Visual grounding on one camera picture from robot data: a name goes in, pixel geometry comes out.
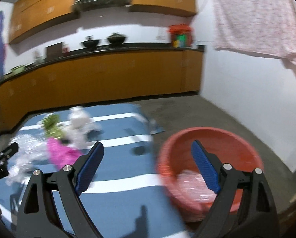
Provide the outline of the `clear plastic bag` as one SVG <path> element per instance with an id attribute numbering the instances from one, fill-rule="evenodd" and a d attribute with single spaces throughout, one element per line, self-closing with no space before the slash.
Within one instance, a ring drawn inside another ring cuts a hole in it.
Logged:
<path id="1" fill-rule="evenodd" d="M 22 183 L 33 172 L 35 165 L 49 160 L 45 139 L 41 140 L 29 134 L 20 134 L 12 142 L 16 142 L 19 148 L 9 161 L 9 175 L 6 177 L 8 186 Z"/>

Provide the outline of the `large bubble wrap sheet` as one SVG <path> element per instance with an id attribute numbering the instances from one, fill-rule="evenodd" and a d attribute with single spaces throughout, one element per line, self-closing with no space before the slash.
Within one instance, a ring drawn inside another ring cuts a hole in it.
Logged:
<path id="1" fill-rule="evenodd" d="M 194 171 L 184 170 L 177 175 L 178 190 L 194 202 L 210 203 L 216 194 L 210 190 L 203 177 Z"/>

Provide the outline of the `magenta plastic bag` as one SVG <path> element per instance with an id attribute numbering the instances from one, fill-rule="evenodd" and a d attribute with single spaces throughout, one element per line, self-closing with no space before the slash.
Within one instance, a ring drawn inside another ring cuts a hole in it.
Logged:
<path id="1" fill-rule="evenodd" d="M 63 145 L 59 140 L 52 137 L 47 139 L 47 150 L 49 160 L 57 170 L 65 165 L 73 165 L 82 155 L 79 150 Z"/>

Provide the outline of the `lower wooden kitchen cabinets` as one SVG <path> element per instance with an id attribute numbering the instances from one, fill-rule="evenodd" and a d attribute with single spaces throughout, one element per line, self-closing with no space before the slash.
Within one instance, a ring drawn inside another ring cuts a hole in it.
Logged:
<path id="1" fill-rule="evenodd" d="M 124 49 L 44 64 L 0 82 L 0 134 L 30 115 L 200 90 L 203 48 Z"/>

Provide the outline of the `wooden kitchen cabinets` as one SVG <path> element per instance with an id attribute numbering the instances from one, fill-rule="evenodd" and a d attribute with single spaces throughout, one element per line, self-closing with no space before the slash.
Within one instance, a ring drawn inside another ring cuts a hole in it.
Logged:
<path id="1" fill-rule="evenodd" d="M 203 48 L 124 49 L 44 64 L 0 82 L 0 134 L 30 115 L 200 90 Z"/>
<path id="2" fill-rule="evenodd" d="M 195 0 L 17 0 L 11 16 L 9 44 L 18 44 L 40 31 L 76 19 L 82 11 L 108 7 L 179 17 L 197 13 Z"/>

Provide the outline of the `upper wooden kitchen cabinets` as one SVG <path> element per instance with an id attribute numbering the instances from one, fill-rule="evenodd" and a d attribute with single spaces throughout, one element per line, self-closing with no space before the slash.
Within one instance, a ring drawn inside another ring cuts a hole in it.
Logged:
<path id="1" fill-rule="evenodd" d="M 9 44 L 18 44 L 40 31 L 76 19 L 82 11 L 108 7 L 179 17 L 197 13 L 195 0 L 17 0 L 11 16 Z"/>

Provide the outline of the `red plastic basket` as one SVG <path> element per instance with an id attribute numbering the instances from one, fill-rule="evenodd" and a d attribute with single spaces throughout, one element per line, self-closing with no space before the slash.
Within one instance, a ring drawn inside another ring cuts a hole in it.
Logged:
<path id="1" fill-rule="evenodd" d="M 205 218 L 217 192 L 224 164 L 239 171 L 263 169 L 254 147 L 232 132 L 214 127 L 191 127 L 170 136 L 161 146 L 157 170 L 166 193 L 184 221 Z"/>

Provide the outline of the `blue white striped mat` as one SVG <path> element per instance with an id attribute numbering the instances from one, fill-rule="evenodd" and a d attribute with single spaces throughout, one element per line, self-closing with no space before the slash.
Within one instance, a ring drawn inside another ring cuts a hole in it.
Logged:
<path id="1" fill-rule="evenodd" d="M 155 170 L 151 124 L 136 104 L 88 107 L 101 127 L 88 138 L 104 145 L 104 157 L 80 196 L 104 237 L 188 237 L 184 222 L 165 194 Z"/>

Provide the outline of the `white plastic bag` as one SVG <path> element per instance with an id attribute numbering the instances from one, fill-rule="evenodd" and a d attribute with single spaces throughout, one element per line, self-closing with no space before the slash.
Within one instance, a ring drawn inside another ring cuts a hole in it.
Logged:
<path id="1" fill-rule="evenodd" d="M 77 149 L 87 149 L 88 143 L 96 138 L 101 130 L 101 125 L 93 121 L 81 106 L 70 108 L 68 122 L 63 128 L 66 139 Z"/>

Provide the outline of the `dark cutting board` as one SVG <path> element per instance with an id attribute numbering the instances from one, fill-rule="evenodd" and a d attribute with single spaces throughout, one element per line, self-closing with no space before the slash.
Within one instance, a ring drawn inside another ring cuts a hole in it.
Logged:
<path id="1" fill-rule="evenodd" d="M 46 61 L 52 61 L 62 56 L 63 43 L 56 43 L 46 47 Z"/>

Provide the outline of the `small red bottle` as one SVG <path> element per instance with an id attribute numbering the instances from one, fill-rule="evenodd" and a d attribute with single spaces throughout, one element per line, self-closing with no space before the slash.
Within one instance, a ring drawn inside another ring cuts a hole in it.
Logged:
<path id="1" fill-rule="evenodd" d="M 67 44 L 63 44 L 62 46 L 62 55 L 66 57 L 69 54 L 69 47 Z"/>

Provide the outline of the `black wok left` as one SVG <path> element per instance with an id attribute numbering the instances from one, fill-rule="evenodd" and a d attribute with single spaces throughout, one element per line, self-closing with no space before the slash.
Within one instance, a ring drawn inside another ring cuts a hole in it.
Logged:
<path id="1" fill-rule="evenodd" d="M 100 39 L 94 39 L 93 36 L 86 36 L 85 40 L 81 42 L 81 45 L 89 50 L 97 49 Z"/>

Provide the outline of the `black wok with lid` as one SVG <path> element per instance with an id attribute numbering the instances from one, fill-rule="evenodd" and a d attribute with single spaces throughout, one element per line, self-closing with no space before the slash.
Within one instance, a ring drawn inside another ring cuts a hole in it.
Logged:
<path id="1" fill-rule="evenodd" d="M 126 39 L 127 39 L 127 36 L 120 34 L 118 32 L 115 32 L 106 38 L 108 43 L 111 46 L 115 46 L 115 47 L 121 46 L 126 41 Z"/>

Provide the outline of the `orange covered jar rack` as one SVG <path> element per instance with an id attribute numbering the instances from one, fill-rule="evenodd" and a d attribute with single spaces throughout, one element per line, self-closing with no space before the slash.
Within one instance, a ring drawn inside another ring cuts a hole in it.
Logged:
<path id="1" fill-rule="evenodd" d="M 172 47 L 191 47 L 193 29 L 187 24 L 171 25 L 168 27 Z"/>

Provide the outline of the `pink floral hanging cloth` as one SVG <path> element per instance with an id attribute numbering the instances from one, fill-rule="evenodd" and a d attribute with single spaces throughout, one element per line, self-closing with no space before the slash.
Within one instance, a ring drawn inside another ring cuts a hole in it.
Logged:
<path id="1" fill-rule="evenodd" d="M 292 0 L 213 0 L 215 48 L 283 59 L 296 66 Z"/>

